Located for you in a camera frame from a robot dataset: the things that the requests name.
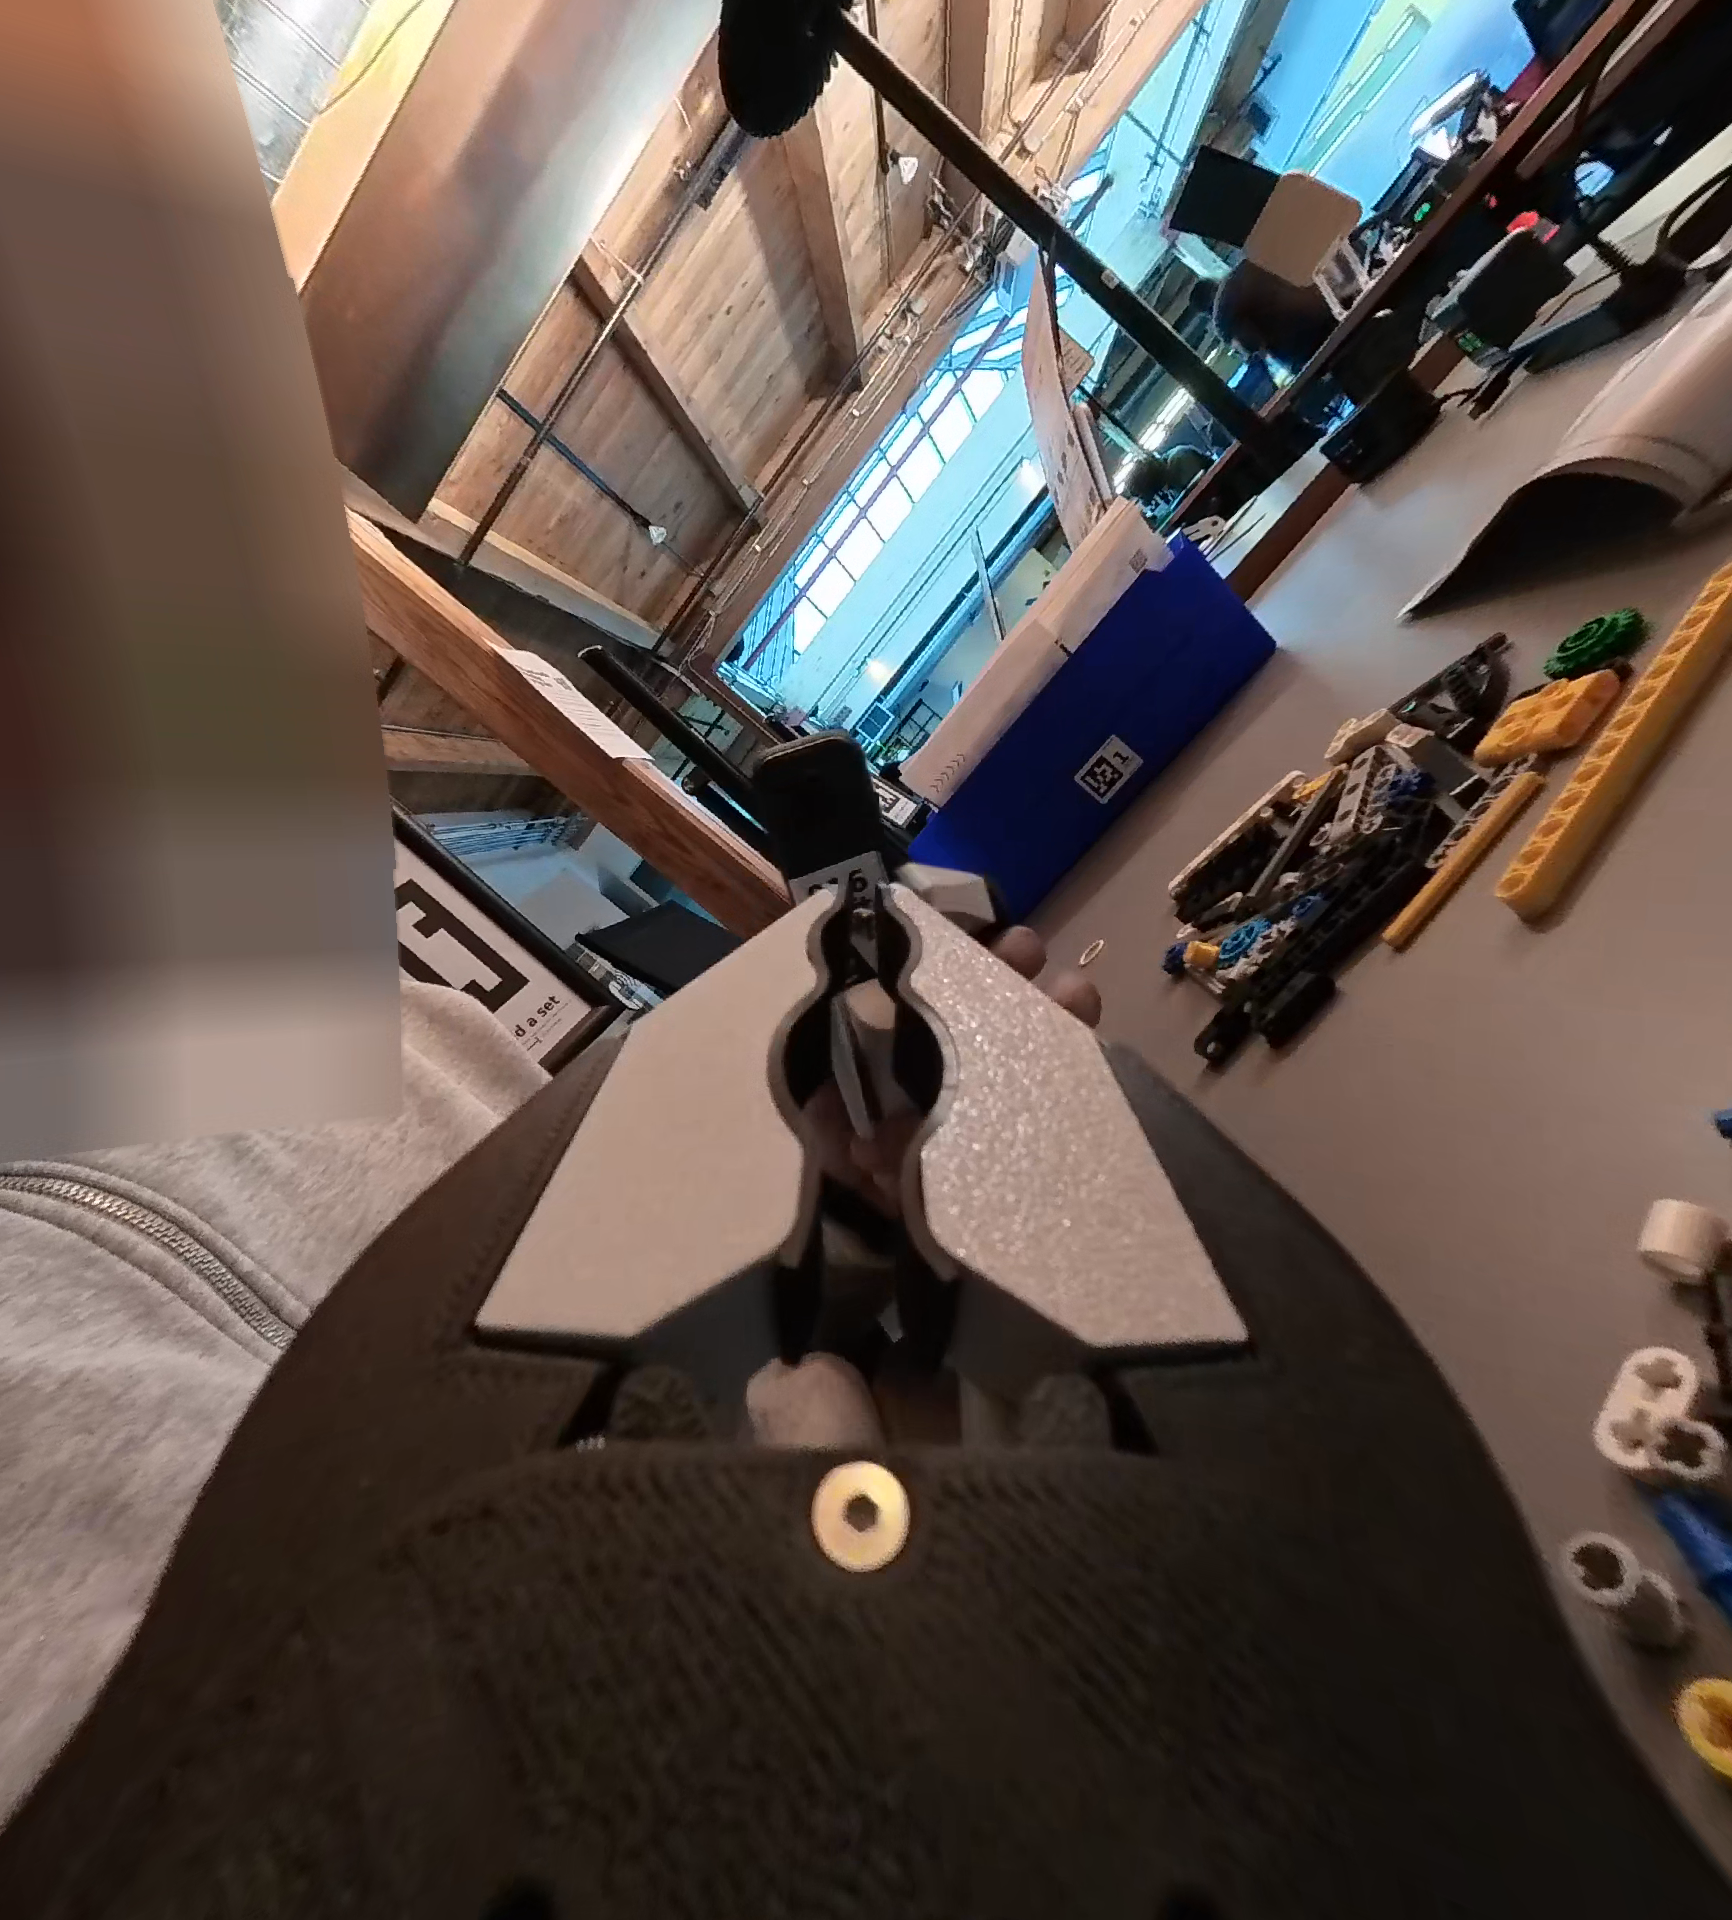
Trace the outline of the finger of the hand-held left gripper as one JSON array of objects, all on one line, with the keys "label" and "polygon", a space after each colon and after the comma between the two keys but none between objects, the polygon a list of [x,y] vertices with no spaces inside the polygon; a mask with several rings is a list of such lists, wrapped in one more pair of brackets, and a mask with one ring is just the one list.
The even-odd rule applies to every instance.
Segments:
[{"label": "finger of the hand-held left gripper", "polygon": [[1003,904],[985,877],[924,862],[900,866],[900,885],[975,942],[1003,932]]},{"label": "finger of the hand-held left gripper", "polygon": [[897,1004],[878,981],[861,981],[836,992],[827,1013],[831,1083],[853,1136],[873,1141],[897,1110]]}]

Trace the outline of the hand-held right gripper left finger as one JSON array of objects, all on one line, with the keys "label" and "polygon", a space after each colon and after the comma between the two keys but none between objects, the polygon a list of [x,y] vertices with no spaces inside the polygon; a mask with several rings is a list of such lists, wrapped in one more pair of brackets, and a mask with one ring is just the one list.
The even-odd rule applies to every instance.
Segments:
[{"label": "hand-held right gripper left finger", "polygon": [[778,1268],[806,1257],[816,1215],[786,1043],[830,987],[837,909],[811,892],[632,1027],[477,1310],[481,1339],[684,1375],[783,1352]]}]

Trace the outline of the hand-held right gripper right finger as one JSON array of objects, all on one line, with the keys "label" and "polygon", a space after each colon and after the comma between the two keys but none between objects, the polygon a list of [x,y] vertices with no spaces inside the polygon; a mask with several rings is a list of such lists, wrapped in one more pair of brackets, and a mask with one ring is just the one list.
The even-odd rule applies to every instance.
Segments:
[{"label": "hand-held right gripper right finger", "polygon": [[938,1086],[902,1166],[959,1375],[1238,1355],[1247,1331],[1094,1033],[906,885],[894,1000]]}]

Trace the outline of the pile of mixed lego pieces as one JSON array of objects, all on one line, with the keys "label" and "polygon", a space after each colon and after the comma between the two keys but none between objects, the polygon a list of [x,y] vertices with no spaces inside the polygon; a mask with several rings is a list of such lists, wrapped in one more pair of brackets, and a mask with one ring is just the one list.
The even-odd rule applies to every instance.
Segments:
[{"label": "pile of mixed lego pieces", "polygon": [[1191,1043],[1205,1069],[1298,1040],[1342,971],[1448,871],[1525,771],[1478,761],[1509,692],[1511,643],[1483,637],[1342,723],[1313,772],[1276,780],[1173,874],[1161,968],[1214,1000]]}]

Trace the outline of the thin yellow lego beam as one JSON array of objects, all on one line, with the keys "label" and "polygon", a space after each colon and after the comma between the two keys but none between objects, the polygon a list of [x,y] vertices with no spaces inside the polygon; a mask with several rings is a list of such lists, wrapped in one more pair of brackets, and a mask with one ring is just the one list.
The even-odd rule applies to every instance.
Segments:
[{"label": "thin yellow lego beam", "polygon": [[1465,885],[1503,833],[1517,822],[1525,806],[1543,793],[1546,785],[1547,777],[1530,763],[1503,771],[1499,780],[1491,780],[1478,806],[1430,857],[1419,891],[1382,929],[1382,946],[1393,952],[1406,951]]}]

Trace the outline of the yellow lego plate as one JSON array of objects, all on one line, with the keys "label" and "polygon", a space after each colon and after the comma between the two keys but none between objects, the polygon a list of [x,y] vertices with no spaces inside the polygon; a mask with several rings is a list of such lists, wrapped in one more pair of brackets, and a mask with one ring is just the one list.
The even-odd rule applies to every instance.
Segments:
[{"label": "yellow lego plate", "polygon": [[1588,741],[1622,692],[1622,673],[1614,668],[1546,682],[1501,708],[1469,749],[1469,761],[1495,771],[1527,756],[1568,754]]}]

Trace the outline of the long yellow lego beam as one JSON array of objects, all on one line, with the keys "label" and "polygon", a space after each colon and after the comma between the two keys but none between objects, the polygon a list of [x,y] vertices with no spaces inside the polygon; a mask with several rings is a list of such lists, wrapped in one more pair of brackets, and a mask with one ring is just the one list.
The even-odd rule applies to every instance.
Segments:
[{"label": "long yellow lego beam", "polygon": [[1501,871],[1519,923],[1554,914],[1732,654],[1732,560],[1701,587]]}]

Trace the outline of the green lego gear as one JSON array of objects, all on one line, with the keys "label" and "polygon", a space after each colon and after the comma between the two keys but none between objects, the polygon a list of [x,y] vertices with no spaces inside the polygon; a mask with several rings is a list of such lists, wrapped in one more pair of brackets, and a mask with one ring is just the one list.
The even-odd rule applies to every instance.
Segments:
[{"label": "green lego gear", "polygon": [[1571,629],[1549,650],[1541,667],[1543,680],[1562,685],[1603,670],[1622,674],[1648,637],[1649,622],[1635,606],[1601,612]]}]

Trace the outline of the person's left hand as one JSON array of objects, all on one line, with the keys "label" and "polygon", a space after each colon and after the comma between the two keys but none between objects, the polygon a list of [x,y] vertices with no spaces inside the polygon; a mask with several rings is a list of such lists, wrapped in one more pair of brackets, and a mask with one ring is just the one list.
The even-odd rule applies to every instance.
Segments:
[{"label": "person's left hand", "polygon": [[1058,968],[1050,962],[1045,942],[1027,925],[1007,925],[994,930],[984,948],[1020,979],[1038,987],[1053,1004],[1087,1030],[1101,1022],[1101,995],[1083,968]]}]

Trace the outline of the framed black white tag sign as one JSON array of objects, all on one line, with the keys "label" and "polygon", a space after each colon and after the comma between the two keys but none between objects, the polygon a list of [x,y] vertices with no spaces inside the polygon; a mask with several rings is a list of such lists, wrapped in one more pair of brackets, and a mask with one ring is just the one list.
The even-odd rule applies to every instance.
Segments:
[{"label": "framed black white tag sign", "polygon": [[392,806],[397,966],[477,1002],[546,1075],[628,1016],[574,962],[400,804]]}]

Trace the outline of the blue plastic bin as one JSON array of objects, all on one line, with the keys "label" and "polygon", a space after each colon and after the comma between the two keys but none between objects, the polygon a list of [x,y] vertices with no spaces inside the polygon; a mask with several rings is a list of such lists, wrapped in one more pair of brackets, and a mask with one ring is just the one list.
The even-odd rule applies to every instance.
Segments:
[{"label": "blue plastic bin", "polygon": [[984,877],[1031,917],[1263,670],[1267,629],[1196,544],[1167,552],[930,809],[913,862]]}]

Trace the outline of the grey zip hoodie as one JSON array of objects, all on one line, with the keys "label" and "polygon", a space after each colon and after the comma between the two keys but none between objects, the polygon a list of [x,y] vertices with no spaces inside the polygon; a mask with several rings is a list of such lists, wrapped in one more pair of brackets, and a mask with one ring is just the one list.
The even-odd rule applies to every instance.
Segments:
[{"label": "grey zip hoodie", "polygon": [[396,1117],[0,1164],[0,1826],[134,1640],[200,1488],[354,1261],[546,1076],[400,990]]}]

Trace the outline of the black equipment box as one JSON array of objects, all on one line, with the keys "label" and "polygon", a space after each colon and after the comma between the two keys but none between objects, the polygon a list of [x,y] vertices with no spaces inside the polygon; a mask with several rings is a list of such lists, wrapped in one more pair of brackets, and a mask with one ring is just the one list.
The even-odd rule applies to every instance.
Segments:
[{"label": "black equipment box", "polygon": [[1317,453],[1347,485],[1368,486],[1432,433],[1442,406],[1410,366],[1400,366],[1317,443]]}]

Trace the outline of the black stand with round disc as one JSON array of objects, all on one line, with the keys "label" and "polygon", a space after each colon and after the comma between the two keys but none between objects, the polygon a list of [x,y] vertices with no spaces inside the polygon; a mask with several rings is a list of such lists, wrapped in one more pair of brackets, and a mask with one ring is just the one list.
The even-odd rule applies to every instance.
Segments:
[{"label": "black stand with round disc", "polygon": [[757,139],[796,129],[817,104],[837,64],[849,66],[906,125],[968,181],[978,197],[1043,254],[1214,421],[1238,466],[1267,485],[1317,433],[1295,414],[1261,417],[1204,362],[1179,332],[1091,252],[994,156],[943,103],[916,80],[842,3],[725,3],[717,27],[720,90],[732,121]]}]

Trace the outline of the open instruction booklet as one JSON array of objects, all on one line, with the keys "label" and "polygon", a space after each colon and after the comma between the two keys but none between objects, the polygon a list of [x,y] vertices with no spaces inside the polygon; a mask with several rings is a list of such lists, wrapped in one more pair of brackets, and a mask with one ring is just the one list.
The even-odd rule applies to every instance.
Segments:
[{"label": "open instruction booklet", "polygon": [[1554,456],[1402,618],[1425,618],[1611,546],[1729,516],[1732,270],[1622,364]]}]

